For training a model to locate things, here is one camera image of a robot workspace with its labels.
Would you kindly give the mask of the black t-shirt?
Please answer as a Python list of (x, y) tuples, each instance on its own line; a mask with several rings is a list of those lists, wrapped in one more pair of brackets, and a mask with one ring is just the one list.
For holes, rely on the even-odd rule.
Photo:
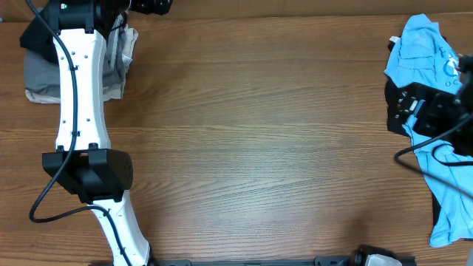
[(53, 36), (38, 18), (30, 22), (19, 41), (22, 48), (38, 53), (52, 64), (58, 64)]

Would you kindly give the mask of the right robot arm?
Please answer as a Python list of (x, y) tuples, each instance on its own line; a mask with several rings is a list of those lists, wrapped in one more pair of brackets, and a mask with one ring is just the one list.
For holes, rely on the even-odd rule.
[(411, 83), (396, 93), (398, 104), (392, 115), (392, 121), (401, 125), (413, 116), (417, 119), (413, 132), (428, 139), (398, 151), (394, 154), (394, 161), (471, 200), (472, 192), (469, 187), (462, 187), (445, 177), (416, 168), (401, 160), (401, 156), (427, 146), (432, 146), (430, 152), (432, 157), (443, 147), (452, 148), (450, 153), (453, 155), (472, 156), (472, 57), (460, 57), (460, 66), (456, 70), (460, 71), (464, 78), (461, 80), (462, 87), (455, 94), (420, 83)]

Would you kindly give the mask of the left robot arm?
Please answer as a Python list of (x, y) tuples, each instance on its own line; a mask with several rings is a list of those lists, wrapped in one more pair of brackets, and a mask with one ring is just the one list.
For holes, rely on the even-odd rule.
[[(40, 22), (52, 34), (58, 58), (61, 114), (55, 151), (42, 156), (50, 182), (30, 209), (32, 222), (45, 223), (82, 211), (98, 219), (112, 250), (113, 265), (156, 265), (131, 204), (132, 159), (114, 150), (103, 110), (103, 63), (106, 39), (127, 11), (166, 14), (170, 1), (50, 1)], [(52, 218), (35, 211), (58, 183), (78, 196), (83, 207)]]

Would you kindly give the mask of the black garment under blue shirt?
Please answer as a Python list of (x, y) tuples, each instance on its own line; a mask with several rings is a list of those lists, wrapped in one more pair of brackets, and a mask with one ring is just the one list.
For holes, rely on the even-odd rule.
[[(384, 90), (387, 108), (387, 128), (394, 132), (394, 86), (402, 88), (411, 83), (421, 83), (425, 86), (449, 92), (440, 86), (445, 81), (443, 65), (452, 56), (448, 44), (443, 38), (436, 41), (432, 37), (412, 37), (408, 35), (393, 36), (390, 39), (390, 56), (384, 74), (387, 82)], [(415, 139), (425, 139), (425, 136), (413, 132), (412, 126), (417, 119), (410, 117), (403, 128), (407, 136)]]

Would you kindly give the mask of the light blue t-shirt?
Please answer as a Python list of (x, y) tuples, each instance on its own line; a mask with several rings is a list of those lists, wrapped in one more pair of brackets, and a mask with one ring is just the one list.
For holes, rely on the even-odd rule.
[[(426, 15), (420, 14), (409, 18), (399, 35), (412, 37), (432, 37), (436, 41), (441, 38), (440, 27), (437, 22), (431, 21)], [(460, 57), (448, 44), (452, 58), (443, 65), (445, 81), (440, 86), (455, 94), (462, 87), (464, 76), (456, 70), (460, 66)], [(427, 140), (409, 137), (411, 146)], [(432, 172), (448, 181), (462, 187), (469, 187), (472, 192), (472, 156), (453, 155), (452, 148), (443, 147), (432, 157), (432, 146), (427, 146), (413, 153), (417, 157), (416, 168)], [(452, 244), (459, 239), (472, 239), (472, 199), (466, 199), (459, 193), (449, 190), (444, 185), (423, 176), (432, 192), (434, 222), (429, 244), (433, 248), (440, 248)]]

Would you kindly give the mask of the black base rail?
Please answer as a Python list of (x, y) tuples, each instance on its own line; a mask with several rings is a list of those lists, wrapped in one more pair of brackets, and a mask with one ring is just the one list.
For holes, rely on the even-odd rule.
[(346, 266), (349, 256), (319, 256), (314, 259), (191, 262), (189, 260), (155, 260), (151, 266)]

